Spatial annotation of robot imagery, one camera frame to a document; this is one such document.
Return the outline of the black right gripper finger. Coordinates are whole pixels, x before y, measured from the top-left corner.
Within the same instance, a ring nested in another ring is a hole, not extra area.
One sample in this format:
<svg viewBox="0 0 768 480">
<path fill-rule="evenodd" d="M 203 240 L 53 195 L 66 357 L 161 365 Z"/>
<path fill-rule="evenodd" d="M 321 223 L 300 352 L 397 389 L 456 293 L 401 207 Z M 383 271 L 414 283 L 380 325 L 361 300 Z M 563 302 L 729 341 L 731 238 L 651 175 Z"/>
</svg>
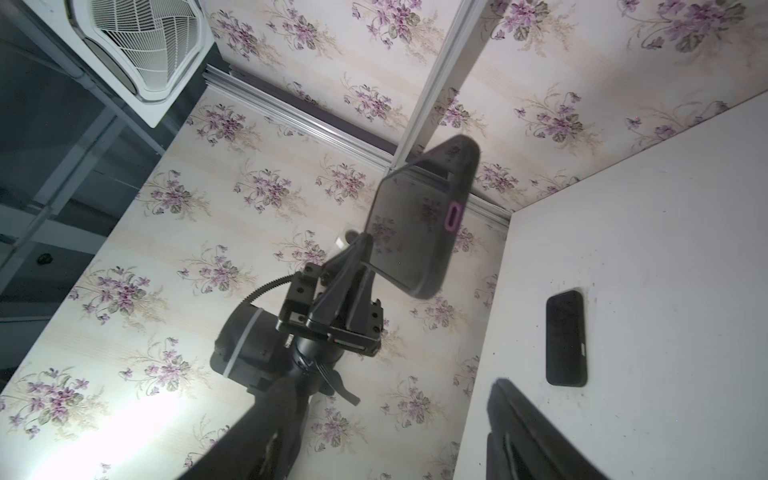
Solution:
<svg viewBox="0 0 768 480">
<path fill-rule="evenodd" d="M 488 479 L 604 479 L 606 476 L 508 379 L 491 387 Z"/>
</svg>

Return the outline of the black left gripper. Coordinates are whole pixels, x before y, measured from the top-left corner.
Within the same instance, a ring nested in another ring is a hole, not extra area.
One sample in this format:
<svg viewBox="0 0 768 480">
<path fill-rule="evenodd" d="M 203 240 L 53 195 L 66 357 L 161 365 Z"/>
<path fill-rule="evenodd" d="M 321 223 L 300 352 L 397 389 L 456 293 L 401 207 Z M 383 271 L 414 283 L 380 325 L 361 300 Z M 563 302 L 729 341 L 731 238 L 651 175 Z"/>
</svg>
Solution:
<svg viewBox="0 0 768 480">
<path fill-rule="evenodd" d="M 384 313 L 372 298 L 370 234 L 358 234 L 323 267 L 308 263 L 290 280 L 276 329 L 367 357 L 382 344 Z"/>
</svg>

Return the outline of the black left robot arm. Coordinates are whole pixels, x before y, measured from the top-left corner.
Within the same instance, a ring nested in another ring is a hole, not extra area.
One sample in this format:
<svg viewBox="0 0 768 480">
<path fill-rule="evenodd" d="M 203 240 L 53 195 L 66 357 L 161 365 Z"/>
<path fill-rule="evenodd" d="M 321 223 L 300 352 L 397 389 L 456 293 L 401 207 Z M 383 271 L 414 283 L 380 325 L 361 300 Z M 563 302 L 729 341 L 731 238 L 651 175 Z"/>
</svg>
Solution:
<svg viewBox="0 0 768 480">
<path fill-rule="evenodd" d="M 253 405 L 183 473 L 185 479 L 285 479 L 299 454 L 316 394 L 360 399 L 335 366 L 345 353 L 375 356 L 384 314 L 373 299 L 374 241 L 349 246 L 322 265 L 308 263 L 248 294 L 214 343 L 212 370 L 246 388 Z"/>
</svg>

